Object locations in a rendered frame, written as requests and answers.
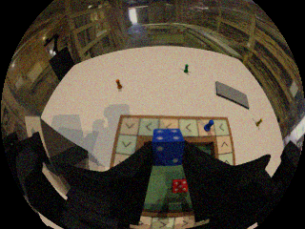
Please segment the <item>blue pawn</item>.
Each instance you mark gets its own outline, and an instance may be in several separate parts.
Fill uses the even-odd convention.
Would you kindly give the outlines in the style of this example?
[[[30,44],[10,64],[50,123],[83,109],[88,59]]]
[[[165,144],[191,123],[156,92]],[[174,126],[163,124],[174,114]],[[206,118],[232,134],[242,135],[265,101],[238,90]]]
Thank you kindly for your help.
[[[209,132],[209,130],[211,129],[211,126],[213,126],[214,122],[213,120],[211,119],[211,121],[209,123],[206,123],[205,126],[203,126],[203,129],[205,129],[206,133]]]

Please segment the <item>red die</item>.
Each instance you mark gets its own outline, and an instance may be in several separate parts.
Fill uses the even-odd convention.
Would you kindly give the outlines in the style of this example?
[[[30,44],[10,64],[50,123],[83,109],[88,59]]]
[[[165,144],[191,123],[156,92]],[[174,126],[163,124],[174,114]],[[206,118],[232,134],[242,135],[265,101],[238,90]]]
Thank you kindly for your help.
[[[173,179],[172,182],[172,192],[173,194],[182,194],[182,192],[188,191],[187,179]]]

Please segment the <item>blue die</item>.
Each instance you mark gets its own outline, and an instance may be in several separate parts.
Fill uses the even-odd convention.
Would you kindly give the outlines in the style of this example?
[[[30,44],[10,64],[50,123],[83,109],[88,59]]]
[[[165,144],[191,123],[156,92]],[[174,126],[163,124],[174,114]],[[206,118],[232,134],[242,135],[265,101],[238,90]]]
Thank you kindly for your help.
[[[180,129],[152,129],[152,165],[182,165],[184,142]]]

